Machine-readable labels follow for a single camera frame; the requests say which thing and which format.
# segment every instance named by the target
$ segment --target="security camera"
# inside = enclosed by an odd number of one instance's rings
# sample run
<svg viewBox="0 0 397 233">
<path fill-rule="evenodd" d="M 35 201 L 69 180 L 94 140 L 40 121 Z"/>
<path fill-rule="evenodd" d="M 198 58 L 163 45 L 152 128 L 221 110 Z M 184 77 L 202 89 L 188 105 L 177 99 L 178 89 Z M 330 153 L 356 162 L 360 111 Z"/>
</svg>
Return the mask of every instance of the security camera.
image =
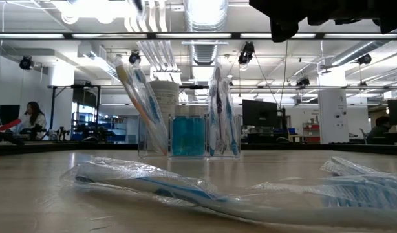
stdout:
<svg viewBox="0 0 397 233">
<path fill-rule="evenodd" d="M 131 51 L 131 55 L 130 55 L 130 57 L 129 57 L 129 59 L 128 59 L 129 63 L 131 63 L 131 64 L 134 65 L 134 63 L 135 63 L 137 60 L 141 60 L 140 51 L 138 51 L 138 50 L 133 50 L 133 51 Z"/>
<path fill-rule="evenodd" d="M 296 86 L 298 86 L 298 87 L 308 86 L 309 84 L 310 84 L 309 77 L 307 77 L 307 76 L 296 81 Z"/>
<path fill-rule="evenodd" d="M 368 65 L 371 63 L 371 61 L 372 61 L 371 56 L 369 54 L 366 54 L 366 55 L 358 58 L 358 60 L 356 60 L 356 63 L 358 63 L 360 65 L 363 65 L 363 64 Z"/>
<path fill-rule="evenodd" d="M 19 64 L 20 69 L 23 69 L 25 71 L 29 71 L 33 69 L 34 67 L 34 62 L 32 61 L 31 56 L 23 56 L 23 59 L 20 61 Z"/>
<path fill-rule="evenodd" d="M 242 52 L 240 53 L 239 56 L 239 64 L 240 65 L 249 64 L 250 60 L 253 58 L 252 54 L 254 52 L 255 52 L 255 47 L 253 46 L 253 42 L 246 41 L 246 44 L 244 44 Z"/>
</svg>

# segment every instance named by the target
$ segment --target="desk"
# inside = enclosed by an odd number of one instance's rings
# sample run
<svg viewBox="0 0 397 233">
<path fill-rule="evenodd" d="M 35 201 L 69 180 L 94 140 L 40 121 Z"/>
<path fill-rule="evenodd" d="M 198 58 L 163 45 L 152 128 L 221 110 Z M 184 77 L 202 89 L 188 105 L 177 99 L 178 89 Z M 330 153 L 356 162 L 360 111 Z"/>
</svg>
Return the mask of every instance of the desk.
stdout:
<svg viewBox="0 0 397 233">
<path fill-rule="evenodd" d="M 369 232 L 352 228 L 324 230 L 322 227 L 246 223 L 108 190 L 73 189 L 59 180 L 79 162 L 93 157 L 112 157 L 142 161 L 188 177 L 207 179 L 221 192 L 229 192 L 287 177 L 329 176 L 319 168 L 330 156 L 397 172 L 397 156 L 342 151 L 244 151 L 240 160 L 209 161 L 140 160 L 136 151 L 131 150 L 57 151 L 0 157 L 0 233 Z"/>
<path fill-rule="evenodd" d="M 305 137 L 303 135 L 289 135 L 289 140 L 293 143 L 304 143 L 305 142 Z"/>
<path fill-rule="evenodd" d="M 395 133 L 385 133 L 386 137 L 388 138 L 389 141 L 393 143 L 397 143 L 397 132 Z"/>
</svg>

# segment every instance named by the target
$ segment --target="long dark hair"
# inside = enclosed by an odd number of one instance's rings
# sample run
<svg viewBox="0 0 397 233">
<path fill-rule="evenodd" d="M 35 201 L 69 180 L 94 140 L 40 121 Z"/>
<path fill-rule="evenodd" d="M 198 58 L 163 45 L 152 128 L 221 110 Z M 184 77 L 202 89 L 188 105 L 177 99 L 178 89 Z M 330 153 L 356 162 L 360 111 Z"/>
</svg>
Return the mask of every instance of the long dark hair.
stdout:
<svg viewBox="0 0 397 233">
<path fill-rule="evenodd" d="M 42 114 L 45 116 L 45 114 L 41 111 L 39 104 L 35 101 L 29 102 L 27 105 L 30 105 L 30 108 L 33 110 L 32 116 L 30 116 L 30 124 L 34 125 L 36 119 L 38 118 L 39 114 Z"/>
</svg>

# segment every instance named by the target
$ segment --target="ceiling duct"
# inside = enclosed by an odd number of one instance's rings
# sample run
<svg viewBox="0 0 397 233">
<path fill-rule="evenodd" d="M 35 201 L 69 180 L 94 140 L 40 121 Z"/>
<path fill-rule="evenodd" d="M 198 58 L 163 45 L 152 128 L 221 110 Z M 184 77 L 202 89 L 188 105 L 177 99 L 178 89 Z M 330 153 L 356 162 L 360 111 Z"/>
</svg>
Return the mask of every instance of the ceiling duct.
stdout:
<svg viewBox="0 0 397 233">
<path fill-rule="evenodd" d="M 357 43 L 356 45 L 352 46 L 351 48 L 345 50 L 341 54 L 334 56 L 330 62 L 331 65 L 329 66 L 321 66 L 322 69 L 329 69 L 333 67 L 339 67 L 345 65 L 349 62 L 352 62 L 388 43 L 391 41 L 362 41 Z M 314 71 L 317 68 L 317 64 L 323 58 L 316 60 L 314 63 L 311 63 L 305 67 L 303 67 L 300 71 L 297 71 L 294 76 L 298 75 L 299 73 L 307 74 Z"/>
<path fill-rule="evenodd" d="M 107 60 L 107 51 L 101 45 L 98 47 L 98 49 L 96 49 L 96 47 L 93 47 L 92 44 L 88 41 L 80 43 L 78 45 L 78 57 L 91 59 L 94 62 L 94 65 L 103 69 L 113 78 L 119 80 L 118 74 Z"/>
<path fill-rule="evenodd" d="M 184 7 L 190 32 L 220 32 L 226 24 L 228 0 L 184 0 Z M 190 48 L 197 65 L 211 65 L 219 50 L 218 45 L 191 45 Z"/>
</svg>

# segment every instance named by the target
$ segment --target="white container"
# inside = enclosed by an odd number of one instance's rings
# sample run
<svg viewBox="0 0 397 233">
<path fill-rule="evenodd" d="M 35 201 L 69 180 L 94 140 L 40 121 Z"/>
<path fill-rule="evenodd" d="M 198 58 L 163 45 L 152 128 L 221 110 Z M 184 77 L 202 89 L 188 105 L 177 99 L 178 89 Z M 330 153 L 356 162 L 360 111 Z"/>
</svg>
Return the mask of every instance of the white container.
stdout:
<svg viewBox="0 0 397 233">
<path fill-rule="evenodd" d="M 175 113 L 175 106 L 178 105 L 178 84 L 170 81 L 152 81 L 150 82 L 151 88 L 154 91 L 158 105 L 162 113 L 162 118 L 166 123 L 168 130 L 169 115 L 172 117 Z"/>
</svg>

